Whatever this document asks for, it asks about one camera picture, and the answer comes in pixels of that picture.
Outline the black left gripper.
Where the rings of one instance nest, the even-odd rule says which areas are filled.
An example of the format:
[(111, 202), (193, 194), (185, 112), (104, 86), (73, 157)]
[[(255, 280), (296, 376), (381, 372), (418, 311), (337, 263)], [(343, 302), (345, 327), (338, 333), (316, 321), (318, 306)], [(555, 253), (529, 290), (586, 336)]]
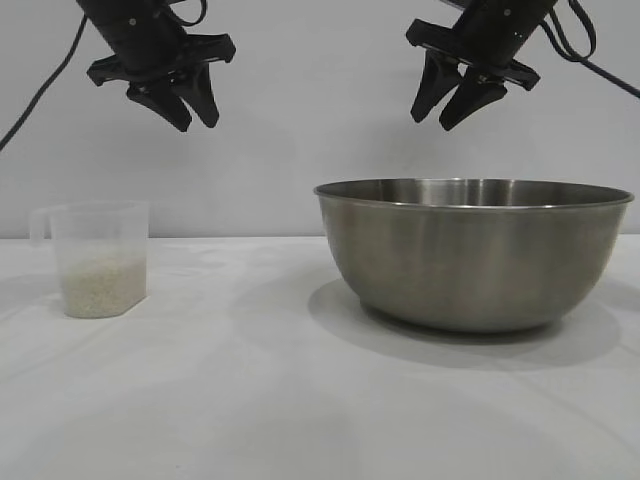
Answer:
[[(183, 101), (205, 126), (217, 125), (220, 114), (208, 64), (231, 62), (235, 45), (229, 35), (187, 33), (168, 1), (86, 0), (78, 5), (113, 51), (89, 67), (87, 74), (96, 85), (130, 82), (127, 98), (180, 132), (192, 121)], [(173, 91), (162, 78), (174, 73)]]

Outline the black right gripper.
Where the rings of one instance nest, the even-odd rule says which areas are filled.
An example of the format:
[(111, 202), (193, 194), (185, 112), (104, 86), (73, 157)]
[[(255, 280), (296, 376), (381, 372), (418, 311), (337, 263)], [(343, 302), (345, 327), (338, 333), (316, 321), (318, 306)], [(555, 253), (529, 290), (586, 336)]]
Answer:
[[(458, 20), (444, 27), (416, 19), (409, 26), (409, 43), (425, 49), (425, 63), (410, 114), (416, 123), (452, 90), (462, 76), (461, 65), (485, 80), (510, 82), (530, 91), (539, 81), (531, 67), (516, 60), (518, 51), (551, 12), (551, 1), (466, 1)], [(463, 120), (506, 95), (502, 83), (462, 83), (439, 121), (450, 131)]]

